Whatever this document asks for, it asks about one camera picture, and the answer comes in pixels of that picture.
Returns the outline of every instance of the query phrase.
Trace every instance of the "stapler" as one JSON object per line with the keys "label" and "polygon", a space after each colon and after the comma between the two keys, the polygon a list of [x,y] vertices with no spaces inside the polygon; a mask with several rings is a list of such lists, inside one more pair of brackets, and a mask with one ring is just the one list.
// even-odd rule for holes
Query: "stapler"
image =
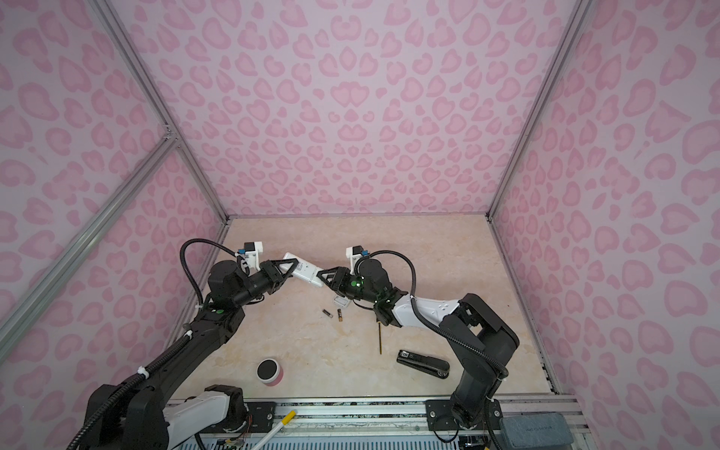
{"label": "stapler", "polygon": [[442,379],[447,378],[450,374],[450,364],[432,356],[423,356],[407,350],[400,350],[397,352],[396,361],[404,366],[412,367],[420,372]]}

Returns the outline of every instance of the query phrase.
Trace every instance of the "metal rail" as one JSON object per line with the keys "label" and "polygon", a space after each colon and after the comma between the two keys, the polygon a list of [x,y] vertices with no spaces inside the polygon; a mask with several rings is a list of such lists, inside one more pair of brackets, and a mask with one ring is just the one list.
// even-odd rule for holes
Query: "metal rail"
{"label": "metal rail", "polygon": [[18,301],[8,319],[0,325],[0,364],[50,306],[60,289],[77,272],[173,148],[177,148],[177,140],[173,133],[169,133],[68,244],[45,276]]}
{"label": "metal rail", "polygon": [[550,60],[550,66],[545,78],[542,81],[538,95],[535,97],[535,102],[530,109],[528,119],[525,121],[522,131],[520,132],[520,137],[513,149],[513,154],[510,157],[508,166],[505,167],[503,176],[500,178],[498,191],[492,198],[490,208],[487,211],[488,217],[494,217],[495,213],[498,211],[500,201],[505,195],[505,191],[508,188],[510,180],[513,178],[518,161],[525,153],[525,150],[531,141],[531,136],[535,132],[537,125],[540,123],[543,111],[552,99],[552,93],[559,83],[563,71],[572,57],[572,51],[577,46],[577,41],[580,40],[582,31],[588,23],[588,19],[591,15],[590,13],[592,12],[595,3],[595,0],[577,0],[577,3],[575,3],[572,13],[570,14],[570,20],[567,23],[565,31],[560,39],[560,45],[557,46],[555,54]]}
{"label": "metal rail", "polygon": [[[448,397],[327,397],[264,398],[246,402],[274,401],[275,420],[296,412],[282,432],[286,437],[317,436],[432,436],[428,429],[425,400]],[[571,432],[590,432],[580,405],[572,395],[496,395],[506,417],[530,413],[560,413]],[[481,429],[462,430],[461,435],[483,434]]]}
{"label": "metal rail", "polygon": [[203,195],[205,195],[205,198],[212,205],[213,210],[220,219],[223,222],[227,222],[228,213],[225,211],[225,207],[223,207],[220,198],[217,196],[217,192],[215,192],[215,189],[212,187],[212,184],[205,175],[205,172],[200,168],[195,155],[190,150],[190,146],[182,134],[182,130],[175,123],[175,119],[173,118],[167,103],[165,103],[160,90],[155,85],[153,77],[147,66],[138,55],[138,52],[130,39],[130,35],[127,33],[127,30],[120,20],[120,17],[117,15],[117,11],[115,11],[112,3],[110,0],[87,0],[87,2],[95,11],[95,14],[102,23],[103,28],[109,35],[110,40],[113,42],[115,48],[118,50],[118,53],[120,53],[122,59],[125,61],[132,77],[135,81],[137,81],[140,90],[145,94],[152,110],[165,125],[165,128],[178,136],[180,141],[180,155],[190,169],[190,174],[197,182],[200,191]]}

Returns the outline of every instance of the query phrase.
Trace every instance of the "beige table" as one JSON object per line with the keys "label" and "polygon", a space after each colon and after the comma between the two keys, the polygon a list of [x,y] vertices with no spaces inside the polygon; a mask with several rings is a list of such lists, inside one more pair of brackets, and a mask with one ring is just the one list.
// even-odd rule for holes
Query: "beige table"
{"label": "beige table", "polygon": [[[417,295],[438,300],[482,297],[518,334],[520,347],[510,360],[510,376],[499,392],[549,392],[520,306],[505,274],[485,218],[480,215],[374,216],[235,219],[224,244],[242,248],[261,240],[262,259],[281,259],[289,251],[329,269],[346,266],[345,248],[404,253],[418,274]],[[227,259],[222,253],[218,259]],[[390,281],[409,290],[404,261],[380,256]],[[349,305],[338,322],[334,293],[290,279],[264,302],[245,308],[233,338],[210,355],[176,391],[174,398],[198,395],[215,383],[242,387],[250,397],[361,397],[449,395],[462,367],[450,345],[429,330],[383,327],[378,352],[372,311]],[[321,310],[333,313],[332,319]],[[400,349],[450,362],[443,380],[395,362]],[[260,361],[280,361],[283,380],[266,387],[255,376]]]}

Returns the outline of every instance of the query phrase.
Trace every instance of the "pink wallpaper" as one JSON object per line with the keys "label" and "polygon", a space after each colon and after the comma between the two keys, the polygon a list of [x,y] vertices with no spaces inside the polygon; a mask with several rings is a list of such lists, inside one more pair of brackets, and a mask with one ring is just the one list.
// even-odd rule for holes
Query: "pink wallpaper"
{"label": "pink wallpaper", "polygon": [[[95,388],[164,349],[192,290],[180,245],[219,226],[172,153],[0,367],[0,448],[64,448]],[[208,251],[188,249],[195,274]]]}
{"label": "pink wallpaper", "polygon": [[485,211],[574,0],[115,8],[225,207]]}
{"label": "pink wallpaper", "polygon": [[720,4],[602,1],[498,226],[602,449],[720,448]]}
{"label": "pink wallpaper", "polygon": [[0,322],[157,142],[82,0],[0,4]]}

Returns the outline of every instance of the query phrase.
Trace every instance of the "aluminum frame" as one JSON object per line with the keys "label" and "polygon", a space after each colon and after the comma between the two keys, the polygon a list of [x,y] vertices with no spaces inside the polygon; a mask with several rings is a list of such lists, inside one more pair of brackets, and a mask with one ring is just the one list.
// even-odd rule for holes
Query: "aluminum frame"
{"label": "aluminum frame", "polygon": [[228,212],[222,205],[215,188],[212,187],[212,184],[205,175],[205,172],[200,168],[195,155],[192,153],[189,144],[183,136],[182,130],[175,123],[175,119],[171,114],[170,108],[167,103],[165,103],[165,99],[160,93],[158,87],[155,85],[150,71],[144,64],[142,58],[140,58],[137,49],[130,39],[130,35],[127,33],[127,30],[120,20],[117,11],[115,11],[115,8],[112,6],[112,3],[110,0],[87,0],[87,3],[95,11],[95,14],[102,23],[103,28],[110,37],[110,40],[122,56],[122,59],[125,61],[132,77],[135,81],[137,81],[140,90],[143,91],[145,97],[148,99],[148,103],[152,110],[165,125],[165,128],[169,132],[177,135],[180,142],[180,155],[190,169],[190,174],[198,184],[200,191],[203,195],[205,195],[205,198],[212,205],[213,210],[220,219],[223,222],[227,222]]}
{"label": "aluminum frame", "polygon": [[555,54],[551,59],[550,66],[543,79],[541,88],[535,98],[533,106],[530,109],[528,119],[523,124],[520,137],[513,149],[513,155],[510,157],[508,166],[505,168],[503,176],[500,179],[498,191],[492,198],[490,208],[486,214],[487,224],[490,227],[490,233],[492,234],[492,238],[498,248],[498,253],[503,260],[503,265],[505,266],[508,278],[515,290],[516,298],[522,308],[525,322],[530,330],[530,334],[535,343],[535,348],[537,349],[538,356],[540,357],[540,363],[547,375],[548,383],[550,384],[552,392],[558,392],[560,386],[557,375],[555,374],[552,364],[550,364],[549,358],[547,357],[547,350],[545,349],[545,345],[542,343],[532,312],[524,299],[518,275],[515,273],[515,269],[510,264],[510,259],[508,258],[508,254],[505,252],[503,243],[500,240],[500,235],[498,234],[498,229],[495,227],[493,220],[500,209],[503,198],[510,186],[510,181],[515,175],[518,163],[530,145],[531,136],[535,133],[535,130],[543,117],[543,113],[545,112],[548,104],[552,101],[552,94],[557,88],[557,84],[559,83],[567,64],[572,58],[573,51],[575,50],[575,47],[577,47],[577,43],[580,40],[583,31],[590,22],[590,17],[592,16],[596,3],[596,0],[577,0],[575,3],[572,13],[570,14],[570,21],[565,27],[560,40],[560,45],[558,45],[555,50]]}
{"label": "aluminum frame", "polygon": [[545,78],[542,81],[538,95],[535,97],[535,102],[530,108],[530,114],[528,119],[523,124],[520,137],[513,149],[513,155],[510,157],[507,167],[503,172],[503,176],[500,178],[500,184],[498,185],[498,191],[492,198],[490,208],[487,211],[488,217],[494,217],[495,213],[500,207],[500,202],[505,195],[505,191],[508,188],[510,180],[515,174],[520,157],[525,153],[528,145],[531,141],[531,136],[535,133],[537,125],[540,123],[543,112],[547,108],[547,105],[552,100],[552,93],[554,92],[557,84],[559,83],[568,62],[572,57],[572,52],[577,46],[577,42],[582,36],[582,32],[588,24],[588,18],[597,3],[596,0],[577,0],[575,6],[570,13],[570,21],[567,23],[563,35],[560,39],[560,45],[557,46],[555,54],[550,60],[550,66],[548,67]]}
{"label": "aluminum frame", "polygon": [[0,325],[0,364],[40,319],[57,293],[77,272],[171,151],[177,148],[177,139],[173,133],[164,136],[135,172],[120,185],[100,211],[67,245],[42,279],[19,299],[10,316]]}

